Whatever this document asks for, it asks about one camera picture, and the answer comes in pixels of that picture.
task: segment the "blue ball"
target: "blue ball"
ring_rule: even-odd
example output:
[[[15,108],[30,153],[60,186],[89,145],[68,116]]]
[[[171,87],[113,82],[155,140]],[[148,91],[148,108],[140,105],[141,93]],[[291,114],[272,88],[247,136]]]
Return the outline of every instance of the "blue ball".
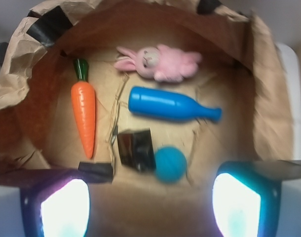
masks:
[[[162,147],[155,154],[157,179],[164,183],[175,183],[187,170],[184,154],[175,147]]]

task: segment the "blue toy bottle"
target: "blue toy bottle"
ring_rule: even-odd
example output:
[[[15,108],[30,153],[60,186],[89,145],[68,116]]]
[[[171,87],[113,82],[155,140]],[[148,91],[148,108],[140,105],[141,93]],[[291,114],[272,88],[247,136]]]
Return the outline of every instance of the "blue toy bottle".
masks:
[[[129,111],[174,121],[204,118],[218,122],[222,116],[220,108],[203,107],[186,95],[137,86],[129,96]]]

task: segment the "wrinkled paper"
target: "wrinkled paper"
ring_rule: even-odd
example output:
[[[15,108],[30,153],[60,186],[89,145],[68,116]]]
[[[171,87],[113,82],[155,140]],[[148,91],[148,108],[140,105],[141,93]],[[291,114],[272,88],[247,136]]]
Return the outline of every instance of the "wrinkled paper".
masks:
[[[32,11],[43,15],[59,4],[74,27],[47,51],[25,33],[35,18],[24,18],[11,38],[0,73],[0,151],[29,141],[24,153],[37,150],[47,165],[111,162],[113,183],[90,187],[88,236],[218,236],[211,193],[219,165],[292,158],[287,86],[269,28],[256,15],[248,19],[224,6],[217,14],[197,15],[197,3],[48,0]],[[202,53],[198,73],[181,84],[159,84],[113,67],[116,46],[138,50],[159,43]],[[92,160],[85,158],[71,105],[76,57],[88,60],[96,91]],[[223,118],[173,123],[135,116],[127,105],[133,86],[186,94],[203,106],[221,107]],[[112,143],[116,126],[119,132],[149,128],[154,151],[179,148],[187,175],[165,185],[122,166]]]

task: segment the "crumpled paper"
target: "crumpled paper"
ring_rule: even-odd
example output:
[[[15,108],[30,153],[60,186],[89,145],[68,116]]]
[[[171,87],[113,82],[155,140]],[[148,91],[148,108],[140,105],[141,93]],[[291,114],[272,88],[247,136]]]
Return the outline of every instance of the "crumpled paper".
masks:
[[[51,165],[111,162],[113,184],[91,187],[89,236],[218,236],[211,191],[219,165],[292,158],[287,86],[269,28],[255,14],[248,19],[224,6],[217,14],[199,16],[197,3],[49,0],[32,11],[43,15],[60,5],[74,26],[47,50],[25,33],[36,20],[32,17],[24,18],[11,38],[0,73],[0,150],[20,148],[25,139],[31,145],[25,147],[37,149]],[[158,84],[113,67],[116,46],[138,50],[158,43],[201,52],[197,75],[177,85]],[[88,60],[88,81],[97,93],[91,161],[82,150],[71,107],[76,57]],[[127,99],[136,85],[221,107],[223,118],[219,123],[200,119],[180,124],[134,116]],[[155,151],[178,147],[188,161],[187,175],[171,186],[122,166],[117,142],[112,144],[116,126],[119,132],[150,128]]]

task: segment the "orange carrot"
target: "orange carrot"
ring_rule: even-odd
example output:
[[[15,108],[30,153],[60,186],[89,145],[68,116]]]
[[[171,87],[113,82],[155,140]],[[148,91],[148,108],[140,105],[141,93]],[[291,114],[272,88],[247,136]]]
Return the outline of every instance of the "orange carrot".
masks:
[[[76,59],[74,66],[78,77],[78,82],[71,89],[74,117],[85,154],[91,159],[96,125],[95,90],[87,82],[88,63],[84,59]]]

